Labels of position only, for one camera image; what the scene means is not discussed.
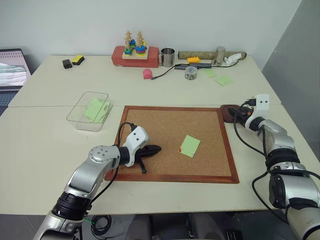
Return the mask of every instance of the green paper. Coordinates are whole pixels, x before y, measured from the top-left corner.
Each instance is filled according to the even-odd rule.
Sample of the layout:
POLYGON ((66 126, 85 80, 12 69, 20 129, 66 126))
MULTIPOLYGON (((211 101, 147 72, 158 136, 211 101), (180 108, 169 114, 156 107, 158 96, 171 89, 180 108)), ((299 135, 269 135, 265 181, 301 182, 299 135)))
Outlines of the green paper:
POLYGON ((97 98, 93 98, 88 104, 84 116, 90 119, 93 123, 102 123, 109 111, 110 102, 100 101, 97 98))
POLYGON ((234 81, 228 75, 221 75, 215 79, 215 81, 222 87, 232 84, 234 81))
POLYGON ((196 154, 197 148, 200 144, 200 140, 187 135, 180 147, 181 153, 187 155, 190 158, 193 158, 196 154))
POLYGON ((218 76, 218 74, 210 68, 206 68, 203 71, 207 75, 208 78, 214 78, 214 77, 218 76))

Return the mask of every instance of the cork board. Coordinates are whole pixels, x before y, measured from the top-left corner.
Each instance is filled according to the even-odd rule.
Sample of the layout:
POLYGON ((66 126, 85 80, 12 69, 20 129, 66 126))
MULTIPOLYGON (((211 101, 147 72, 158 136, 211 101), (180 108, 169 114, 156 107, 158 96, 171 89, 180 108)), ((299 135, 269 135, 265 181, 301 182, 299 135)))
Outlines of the cork board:
MULTIPOLYGON (((162 150, 142 159, 145 174, 139 164, 121 165, 117 181, 239 183, 219 108, 125 106, 123 122, 143 127, 149 135, 147 144, 159 145, 162 150), (186 135, 201 141, 193 158, 178 152, 186 135)), ((129 133, 130 127, 125 125, 120 145, 129 133)), ((112 174, 105 178, 110 180, 112 174)))

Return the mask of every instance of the white table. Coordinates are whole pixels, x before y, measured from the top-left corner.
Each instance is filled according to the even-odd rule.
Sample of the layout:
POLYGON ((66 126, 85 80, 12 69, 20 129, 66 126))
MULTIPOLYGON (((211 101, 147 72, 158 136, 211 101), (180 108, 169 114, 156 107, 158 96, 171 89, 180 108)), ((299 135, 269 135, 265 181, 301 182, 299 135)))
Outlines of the white table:
MULTIPOLYGON (((64 69, 62 60, 72 58, 47 57, 9 107, 73 106, 86 91, 108 93, 115 106, 240 105, 257 94, 269 94, 271 104, 281 103, 250 56, 233 67, 214 69, 234 80, 225 87, 208 78, 203 69, 190 81, 183 70, 174 69, 156 80, 144 80, 143 68, 114 66, 110 56, 86 56, 80 66, 64 69)), ((153 76, 166 70, 152 68, 153 76)))
MULTIPOLYGON (((66 120, 69 106, 7 108, 0 117, 0 213, 47 214, 90 148, 114 143, 123 108, 114 106, 99 132, 76 130, 66 120)), ((284 107, 271 105, 269 118, 293 137, 301 163, 320 174, 317 158, 284 107)), ((94 203, 90 214, 265 209, 251 189, 251 181, 266 170, 264 157, 238 140, 231 123, 225 126, 239 184, 116 181, 94 203)), ((239 133, 261 149, 253 132, 239 128, 239 133)), ((256 187, 268 201, 268 178, 256 187)))

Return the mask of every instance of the laptop keyboard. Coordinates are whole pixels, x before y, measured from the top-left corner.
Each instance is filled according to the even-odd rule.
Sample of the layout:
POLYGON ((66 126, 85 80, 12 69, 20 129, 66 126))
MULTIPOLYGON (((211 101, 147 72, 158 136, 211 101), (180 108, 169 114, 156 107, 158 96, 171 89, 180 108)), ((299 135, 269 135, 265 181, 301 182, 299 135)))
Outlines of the laptop keyboard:
POLYGON ((17 93, 1 93, 0 92, 0 107, 8 106, 10 101, 15 97, 17 93))

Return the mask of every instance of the silver robot arm segment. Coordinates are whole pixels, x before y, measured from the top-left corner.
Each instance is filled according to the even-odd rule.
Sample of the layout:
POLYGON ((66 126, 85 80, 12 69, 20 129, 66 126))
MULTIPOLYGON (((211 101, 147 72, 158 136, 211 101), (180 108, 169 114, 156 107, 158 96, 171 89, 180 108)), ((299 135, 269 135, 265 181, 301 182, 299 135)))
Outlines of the silver robot arm segment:
POLYGON ((263 142, 265 131, 265 162, 269 180, 269 201, 285 216, 300 240, 320 239, 320 192, 305 173, 306 167, 300 163, 294 140, 277 123, 265 119, 269 109, 269 96, 257 95, 255 106, 245 122, 245 128, 254 131, 263 142))
POLYGON ((56 205, 47 214, 33 240, 49 235, 59 239, 73 239, 80 228, 91 201, 104 180, 104 175, 119 165, 132 166, 136 151, 149 140, 145 130, 138 126, 127 137, 123 147, 96 146, 87 159, 74 171, 56 205))

